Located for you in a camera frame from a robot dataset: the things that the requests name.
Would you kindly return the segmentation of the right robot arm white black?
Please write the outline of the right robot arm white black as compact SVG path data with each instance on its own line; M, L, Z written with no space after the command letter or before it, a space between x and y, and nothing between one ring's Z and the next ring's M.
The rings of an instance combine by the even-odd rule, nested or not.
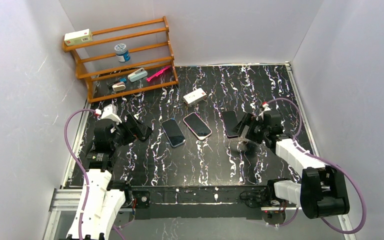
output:
M300 207L309 219L349 213L344 174L310 156L290 135L284 133L278 111L265 110L259 116L247 113L232 131L238 135L245 134L247 140L256 144L264 143L300 175L300 183L286 178L268 180L264 200L291 202Z

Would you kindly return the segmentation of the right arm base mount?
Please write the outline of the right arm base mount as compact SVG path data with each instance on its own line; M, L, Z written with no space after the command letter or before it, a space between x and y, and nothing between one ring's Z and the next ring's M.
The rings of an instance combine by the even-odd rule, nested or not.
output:
M285 200L272 198L266 190L243 191L239 199L248 208L260 209L262 219L267 225L278 227L286 221L286 208L288 203Z

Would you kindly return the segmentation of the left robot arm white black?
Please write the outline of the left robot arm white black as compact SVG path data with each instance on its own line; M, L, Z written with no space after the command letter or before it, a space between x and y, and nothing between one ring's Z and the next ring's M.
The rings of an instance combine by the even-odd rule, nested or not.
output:
M66 235L67 240L106 240L117 214L125 204L128 185L112 179L111 157L120 145L128 145L137 138L130 122L111 118L100 119L94 128L94 149L88 153L88 166L79 159L76 163L83 173L83 185L74 220Z

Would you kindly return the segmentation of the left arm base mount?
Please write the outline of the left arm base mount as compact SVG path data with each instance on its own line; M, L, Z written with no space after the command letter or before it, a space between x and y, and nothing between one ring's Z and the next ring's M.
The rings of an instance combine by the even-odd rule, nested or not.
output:
M148 190L129 190L126 196L126 203L118 210L114 221L114 228L118 230L139 220L151 206L151 194Z

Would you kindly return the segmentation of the purple phone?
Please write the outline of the purple phone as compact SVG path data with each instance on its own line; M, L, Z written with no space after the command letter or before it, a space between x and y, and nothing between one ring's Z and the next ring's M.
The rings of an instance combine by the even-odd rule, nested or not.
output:
M235 127L239 123L235 111L222 111L221 119L223 121L225 133L228 138L237 138L240 136L237 132L234 131Z

